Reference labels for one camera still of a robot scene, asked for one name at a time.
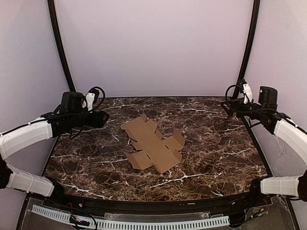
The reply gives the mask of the brown cardboard box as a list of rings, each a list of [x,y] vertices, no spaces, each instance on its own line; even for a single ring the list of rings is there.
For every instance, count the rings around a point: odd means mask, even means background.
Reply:
[[[135,153],[126,153],[128,161],[137,170],[145,170],[154,166],[163,174],[182,161],[179,153],[184,148],[185,138],[174,129],[173,134],[163,139],[158,125],[145,114],[120,126],[130,139],[134,140]]]

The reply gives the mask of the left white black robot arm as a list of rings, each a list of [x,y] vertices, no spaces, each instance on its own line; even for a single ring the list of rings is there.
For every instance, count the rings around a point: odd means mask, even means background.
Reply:
[[[99,110],[105,99],[102,88],[95,86],[86,95],[80,92],[65,92],[61,103],[53,112],[41,115],[39,118],[2,132],[0,135],[0,187],[34,193],[48,197],[57,209],[63,209],[68,204],[63,186],[55,179],[37,176],[19,170],[8,164],[6,160],[29,146],[38,142],[58,138],[69,134],[74,139],[84,127],[102,128],[109,114]]]

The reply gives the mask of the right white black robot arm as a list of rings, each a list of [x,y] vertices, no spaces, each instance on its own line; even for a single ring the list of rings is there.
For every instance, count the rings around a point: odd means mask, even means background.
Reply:
[[[234,114],[258,120],[257,125],[285,142],[299,157],[307,162],[307,133],[288,115],[277,111],[278,91],[272,87],[261,86],[258,102],[253,100],[248,83],[231,85],[225,92],[222,108],[229,117]],[[307,200],[307,173],[301,176],[267,177],[254,180],[251,193],[245,196],[245,204],[255,208],[263,201],[263,195],[283,195]]]

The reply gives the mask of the right black frame post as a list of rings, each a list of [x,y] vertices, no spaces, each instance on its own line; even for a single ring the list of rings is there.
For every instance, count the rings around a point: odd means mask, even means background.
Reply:
[[[244,79],[252,46],[253,46],[253,41],[254,41],[254,36],[257,28],[257,22],[258,22],[258,16],[259,16],[259,11],[260,11],[260,0],[254,0],[253,1],[253,7],[252,7],[252,14],[251,14],[251,19],[250,19],[250,25],[249,25],[249,30],[248,30],[248,36],[247,36],[247,42],[246,42],[246,47],[244,51],[244,55],[242,58],[242,63],[239,71],[239,75],[237,78],[237,83],[239,83],[242,79]]]

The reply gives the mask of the black frame post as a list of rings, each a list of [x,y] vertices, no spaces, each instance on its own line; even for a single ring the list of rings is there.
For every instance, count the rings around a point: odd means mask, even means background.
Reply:
[[[69,65],[68,65],[67,58],[66,58],[65,51],[64,51],[63,42],[62,42],[62,39],[61,39],[55,1],[54,0],[47,0],[47,5],[48,5],[48,11],[49,11],[49,16],[50,16],[51,26],[52,26],[52,30],[53,30],[53,35],[54,35],[59,59],[60,59],[60,62],[61,62],[61,66],[62,66],[62,69],[63,69],[63,73],[64,73],[64,76],[65,76],[65,80],[66,80],[66,83],[67,83],[69,90],[75,92],[76,89],[75,89],[75,86],[74,86],[74,83],[73,83],[73,80],[72,80]]]
[[[247,42],[246,42],[246,47],[244,51],[244,55],[242,58],[242,63],[239,71],[239,75],[237,78],[237,83],[239,83],[242,79],[244,79],[252,46],[253,46],[253,41],[254,41],[254,36],[257,28],[257,22],[258,22],[258,16],[259,16],[259,11],[260,11],[260,0],[254,0],[253,1],[253,7],[252,7],[252,14],[251,14],[251,19],[250,19],[250,25],[249,25],[249,30],[248,30],[248,36],[247,36]]]

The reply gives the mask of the black front rail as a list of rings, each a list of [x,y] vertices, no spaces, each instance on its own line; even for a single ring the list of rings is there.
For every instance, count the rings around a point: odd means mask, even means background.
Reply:
[[[162,202],[134,202],[104,200],[75,195],[64,195],[64,199],[73,205],[73,212],[86,212],[94,216],[112,214],[168,215],[209,212],[210,214],[235,215],[250,208],[246,202],[248,194],[241,193],[223,197]]]

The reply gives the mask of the left black frame post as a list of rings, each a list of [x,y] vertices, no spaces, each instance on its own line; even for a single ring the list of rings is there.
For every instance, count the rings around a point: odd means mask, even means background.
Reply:
[[[66,80],[66,83],[67,83],[69,90],[75,92],[76,89],[75,89],[75,86],[74,86],[74,83],[73,83],[73,80],[72,80],[69,65],[68,65],[67,58],[66,58],[65,51],[64,51],[63,42],[62,42],[62,39],[61,39],[55,1],[54,0],[47,0],[47,5],[48,5],[48,11],[49,11],[49,16],[50,16],[51,26],[52,26],[52,30],[53,30],[53,35],[54,35],[59,59],[60,59],[60,62],[61,62],[61,66],[62,66],[62,69],[63,69],[63,73],[64,73],[64,76],[65,76],[65,80]]]

